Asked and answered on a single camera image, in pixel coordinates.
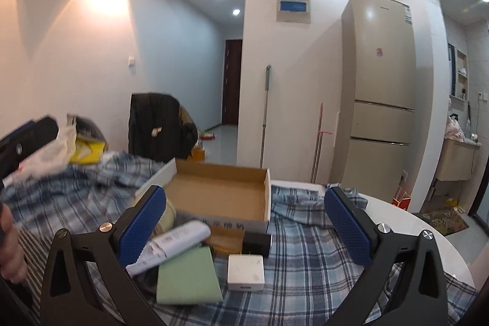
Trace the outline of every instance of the small black box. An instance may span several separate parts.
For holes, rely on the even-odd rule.
[[[272,246],[272,235],[266,233],[245,232],[241,254],[262,255],[268,258]]]

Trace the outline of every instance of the refrigerator sticker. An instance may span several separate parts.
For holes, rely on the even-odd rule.
[[[411,8],[407,5],[403,5],[403,6],[404,6],[404,21],[409,25],[413,25],[413,19],[411,17]]]

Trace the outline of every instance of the floor mat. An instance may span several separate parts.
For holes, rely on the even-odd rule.
[[[453,209],[428,211],[426,213],[414,213],[425,223],[431,225],[443,236],[448,236],[458,231],[463,231],[469,226]]]

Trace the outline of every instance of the blue plaid fabric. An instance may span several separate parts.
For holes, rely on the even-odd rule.
[[[72,233],[94,231],[102,222],[116,221],[131,205],[134,193],[159,168],[160,163],[121,153],[94,166],[70,166],[64,173],[6,189],[0,199],[13,210],[24,248],[37,247],[28,262],[45,262],[50,238],[57,229]],[[366,201],[355,190],[346,190],[356,206]],[[272,215],[269,233],[273,235],[270,257],[265,259],[263,291],[241,293],[227,290],[227,260],[215,259],[223,302],[199,306],[152,305],[169,326],[207,325],[324,325],[354,286],[363,268],[350,259],[345,246],[331,226],[318,192],[272,188]],[[31,269],[42,270],[35,266]],[[116,308],[93,264],[89,264],[94,284],[104,306],[117,316]],[[381,315],[387,304],[399,267],[392,269],[384,291],[368,318]],[[30,278],[37,312],[40,275]],[[450,325],[477,296],[470,286],[447,275]]]

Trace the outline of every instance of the table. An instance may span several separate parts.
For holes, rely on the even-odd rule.
[[[324,196],[325,188],[319,184],[298,183],[292,181],[272,180],[272,185],[285,188],[308,189],[317,191]],[[430,230],[435,236],[438,245],[439,255],[442,259],[442,265],[445,272],[453,275],[456,279],[474,287],[472,275],[462,256],[457,252],[453,245],[441,233],[421,219],[411,213],[397,208],[390,203],[368,195],[360,194],[368,200],[367,209],[365,210],[374,223],[386,223],[392,231],[404,233],[406,235],[419,235],[423,230]]]

